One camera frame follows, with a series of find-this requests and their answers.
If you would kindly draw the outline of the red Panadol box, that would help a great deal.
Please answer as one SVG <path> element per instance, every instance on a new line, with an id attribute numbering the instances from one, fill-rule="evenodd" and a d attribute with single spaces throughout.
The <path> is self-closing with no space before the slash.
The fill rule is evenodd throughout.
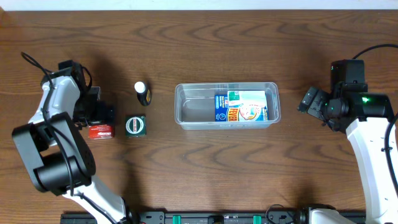
<path id="1" fill-rule="evenodd" d="M 109 124 L 90 126 L 88 135 L 90 139 L 111 139 L 114 137 L 114 127 Z"/>

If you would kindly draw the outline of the dark green ointment box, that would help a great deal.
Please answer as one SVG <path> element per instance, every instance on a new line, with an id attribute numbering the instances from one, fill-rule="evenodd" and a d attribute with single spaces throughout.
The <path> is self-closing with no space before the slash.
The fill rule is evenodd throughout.
<path id="1" fill-rule="evenodd" d="M 147 134 L 146 117 L 144 115 L 128 116 L 125 120 L 124 130 L 125 136 L 129 138 L 145 136 Z"/>

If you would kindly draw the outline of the dark bottle white cap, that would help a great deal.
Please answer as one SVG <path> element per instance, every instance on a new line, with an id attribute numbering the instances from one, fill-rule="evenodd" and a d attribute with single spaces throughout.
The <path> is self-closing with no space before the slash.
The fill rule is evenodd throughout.
<path id="1" fill-rule="evenodd" d="M 149 106 L 152 101 L 152 94 L 144 82 L 136 82 L 134 89 L 137 93 L 137 99 L 142 106 Z"/>

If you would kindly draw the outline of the blue Kool Fever box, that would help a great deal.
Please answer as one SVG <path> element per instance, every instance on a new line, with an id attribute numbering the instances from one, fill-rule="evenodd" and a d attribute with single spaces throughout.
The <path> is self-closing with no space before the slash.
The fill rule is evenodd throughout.
<path id="1" fill-rule="evenodd" d="M 258 122 L 268 121 L 267 107 L 254 105 L 229 107 L 227 95 L 215 95 L 216 122 Z"/>

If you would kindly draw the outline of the white Panadol box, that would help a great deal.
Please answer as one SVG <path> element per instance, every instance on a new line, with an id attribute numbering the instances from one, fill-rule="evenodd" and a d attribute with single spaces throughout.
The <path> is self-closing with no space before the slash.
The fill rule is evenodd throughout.
<path id="1" fill-rule="evenodd" d="M 228 92 L 228 107 L 242 108 L 242 107 L 266 107 L 267 100 L 265 91 L 229 91 Z"/>

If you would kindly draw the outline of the clear plastic container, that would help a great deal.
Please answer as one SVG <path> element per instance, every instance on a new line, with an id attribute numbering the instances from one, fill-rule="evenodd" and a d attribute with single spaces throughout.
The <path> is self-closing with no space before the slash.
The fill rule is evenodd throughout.
<path id="1" fill-rule="evenodd" d="M 269 120 L 216 122 L 215 95 L 229 91 L 265 91 Z M 175 121 L 185 130 L 266 129 L 281 120 L 279 89 L 274 82 L 184 83 L 175 88 Z"/>

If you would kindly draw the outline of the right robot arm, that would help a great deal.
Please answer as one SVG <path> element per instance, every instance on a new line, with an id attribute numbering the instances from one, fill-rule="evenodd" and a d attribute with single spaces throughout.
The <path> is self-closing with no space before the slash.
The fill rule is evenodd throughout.
<path id="1" fill-rule="evenodd" d="M 366 223 L 397 223 L 397 143 L 387 95 L 346 91 L 338 97 L 311 87 L 298 108 L 346 135 L 358 164 Z"/>

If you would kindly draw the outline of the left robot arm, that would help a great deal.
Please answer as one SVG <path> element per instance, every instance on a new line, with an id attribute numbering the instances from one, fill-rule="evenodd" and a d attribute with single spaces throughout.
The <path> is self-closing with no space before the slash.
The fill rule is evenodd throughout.
<path id="1" fill-rule="evenodd" d="M 73 200 L 97 223 L 136 223 L 122 196 L 96 175 L 93 154 L 80 129 L 114 123 L 114 111 L 100 101 L 100 88 L 86 82 L 86 68 L 47 73 L 35 115 L 15 128 L 12 139 L 34 187 Z"/>

